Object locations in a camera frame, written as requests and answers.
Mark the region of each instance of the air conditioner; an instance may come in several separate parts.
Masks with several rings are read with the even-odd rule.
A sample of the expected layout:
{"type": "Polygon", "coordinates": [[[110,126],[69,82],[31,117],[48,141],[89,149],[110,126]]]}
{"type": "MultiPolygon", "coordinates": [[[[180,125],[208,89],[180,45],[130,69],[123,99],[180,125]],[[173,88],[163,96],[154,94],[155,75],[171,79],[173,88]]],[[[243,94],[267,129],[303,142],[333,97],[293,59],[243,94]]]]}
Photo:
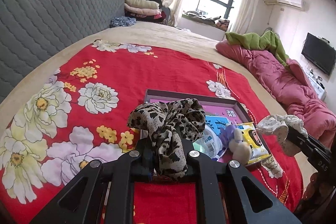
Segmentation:
{"type": "Polygon", "coordinates": [[[277,2],[291,5],[300,9],[302,9],[303,6],[303,0],[277,0],[277,2]]]}

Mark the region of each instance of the headboard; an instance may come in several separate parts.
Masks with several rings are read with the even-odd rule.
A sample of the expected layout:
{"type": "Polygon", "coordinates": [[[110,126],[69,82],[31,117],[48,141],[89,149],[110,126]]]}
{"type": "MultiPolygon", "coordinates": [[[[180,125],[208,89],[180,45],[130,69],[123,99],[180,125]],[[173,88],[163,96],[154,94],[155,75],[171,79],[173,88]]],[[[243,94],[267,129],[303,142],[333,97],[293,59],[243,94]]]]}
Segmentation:
{"type": "Polygon", "coordinates": [[[122,15],[124,0],[0,0],[0,103],[48,58],[122,15]]]}

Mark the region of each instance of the yellow wipes package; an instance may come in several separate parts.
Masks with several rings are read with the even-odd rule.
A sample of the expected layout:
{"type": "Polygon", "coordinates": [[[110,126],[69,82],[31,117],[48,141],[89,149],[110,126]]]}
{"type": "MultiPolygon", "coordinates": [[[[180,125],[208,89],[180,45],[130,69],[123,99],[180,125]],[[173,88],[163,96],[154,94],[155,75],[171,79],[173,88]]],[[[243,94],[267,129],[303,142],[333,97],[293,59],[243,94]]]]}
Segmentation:
{"type": "Polygon", "coordinates": [[[270,156],[267,149],[261,142],[252,122],[237,124],[237,127],[241,130],[243,141],[247,142],[252,150],[252,155],[247,162],[247,165],[253,164],[270,156]]]}

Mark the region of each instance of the pink quilt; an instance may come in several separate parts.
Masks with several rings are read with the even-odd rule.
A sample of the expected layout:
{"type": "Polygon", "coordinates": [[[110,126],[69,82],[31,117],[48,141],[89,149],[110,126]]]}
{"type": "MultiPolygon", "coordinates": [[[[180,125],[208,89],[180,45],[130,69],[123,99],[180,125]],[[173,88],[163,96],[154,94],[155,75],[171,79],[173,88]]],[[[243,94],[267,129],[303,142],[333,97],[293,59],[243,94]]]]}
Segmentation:
{"type": "Polygon", "coordinates": [[[336,116],[322,102],[299,63],[290,58],[289,69],[268,51],[250,51],[226,40],[216,45],[218,52],[246,67],[288,114],[304,122],[307,132],[330,148],[336,132],[336,116]]]}

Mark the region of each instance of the light green folded blanket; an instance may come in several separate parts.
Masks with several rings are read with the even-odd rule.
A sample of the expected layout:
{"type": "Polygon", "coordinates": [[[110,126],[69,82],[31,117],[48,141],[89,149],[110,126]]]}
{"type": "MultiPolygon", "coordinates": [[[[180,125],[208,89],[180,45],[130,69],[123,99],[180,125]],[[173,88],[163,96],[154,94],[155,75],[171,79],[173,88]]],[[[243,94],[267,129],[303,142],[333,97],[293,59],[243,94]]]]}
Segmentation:
{"type": "Polygon", "coordinates": [[[284,66],[287,67],[288,55],[282,46],[281,40],[272,32],[267,31],[262,36],[256,33],[238,34],[226,32],[226,39],[230,45],[241,45],[247,50],[269,51],[284,66]]]}

